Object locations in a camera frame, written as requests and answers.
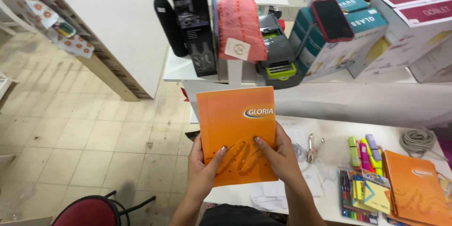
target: black bottle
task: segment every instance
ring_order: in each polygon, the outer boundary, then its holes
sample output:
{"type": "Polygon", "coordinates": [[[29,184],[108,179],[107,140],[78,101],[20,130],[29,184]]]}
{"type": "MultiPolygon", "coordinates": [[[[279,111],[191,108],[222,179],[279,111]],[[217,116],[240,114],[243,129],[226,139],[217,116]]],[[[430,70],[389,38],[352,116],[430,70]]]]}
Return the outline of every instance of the black bottle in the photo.
{"type": "Polygon", "coordinates": [[[177,16],[167,0],[154,0],[154,9],[160,24],[176,56],[184,57],[189,54],[184,44],[184,38],[177,22],[177,16]]]}

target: phone screen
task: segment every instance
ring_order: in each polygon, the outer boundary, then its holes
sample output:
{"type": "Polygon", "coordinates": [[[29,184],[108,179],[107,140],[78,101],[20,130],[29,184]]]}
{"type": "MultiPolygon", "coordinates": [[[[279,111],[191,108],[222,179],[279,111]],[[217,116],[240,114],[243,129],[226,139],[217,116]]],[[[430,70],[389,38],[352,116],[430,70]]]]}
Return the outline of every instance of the phone screen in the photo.
{"type": "Polygon", "coordinates": [[[314,1],[313,7],[329,39],[353,38],[348,21],[335,0],[314,1]]]}

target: fingernail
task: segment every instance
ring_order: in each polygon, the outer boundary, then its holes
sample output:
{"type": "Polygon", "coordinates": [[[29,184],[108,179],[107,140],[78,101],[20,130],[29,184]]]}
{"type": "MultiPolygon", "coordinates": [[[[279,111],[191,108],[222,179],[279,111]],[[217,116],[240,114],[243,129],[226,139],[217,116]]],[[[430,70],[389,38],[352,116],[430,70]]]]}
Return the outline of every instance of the fingernail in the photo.
{"type": "Polygon", "coordinates": [[[260,144],[262,142],[262,139],[260,137],[254,137],[254,140],[256,143],[260,144]]]}
{"type": "Polygon", "coordinates": [[[224,155],[224,154],[226,153],[226,151],[227,151],[227,146],[223,146],[223,147],[218,151],[218,153],[220,153],[221,155],[224,155]]]}

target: gray cable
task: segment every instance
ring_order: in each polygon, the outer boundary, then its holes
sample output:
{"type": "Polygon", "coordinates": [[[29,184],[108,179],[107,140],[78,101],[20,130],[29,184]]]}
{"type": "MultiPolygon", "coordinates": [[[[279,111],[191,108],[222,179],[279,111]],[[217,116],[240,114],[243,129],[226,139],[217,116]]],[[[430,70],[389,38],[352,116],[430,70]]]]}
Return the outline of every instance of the gray cable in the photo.
{"type": "Polygon", "coordinates": [[[435,142],[435,134],[427,130],[408,131],[400,137],[400,146],[402,146],[405,152],[411,157],[413,157],[411,154],[420,154],[419,158],[422,158],[424,154],[429,151],[443,160],[448,160],[443,155],[432,151],[435,142]]]}

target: black box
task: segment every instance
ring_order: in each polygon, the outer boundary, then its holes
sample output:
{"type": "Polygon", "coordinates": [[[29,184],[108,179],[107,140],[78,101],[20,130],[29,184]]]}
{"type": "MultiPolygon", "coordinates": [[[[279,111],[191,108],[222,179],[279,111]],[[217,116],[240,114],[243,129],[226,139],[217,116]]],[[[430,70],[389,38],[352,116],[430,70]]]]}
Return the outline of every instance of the black box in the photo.
{"type": "Polygon", "coordinates": [[[173,0],[184,42],[198,77],[217,73],[207,0],[173,0]]]}

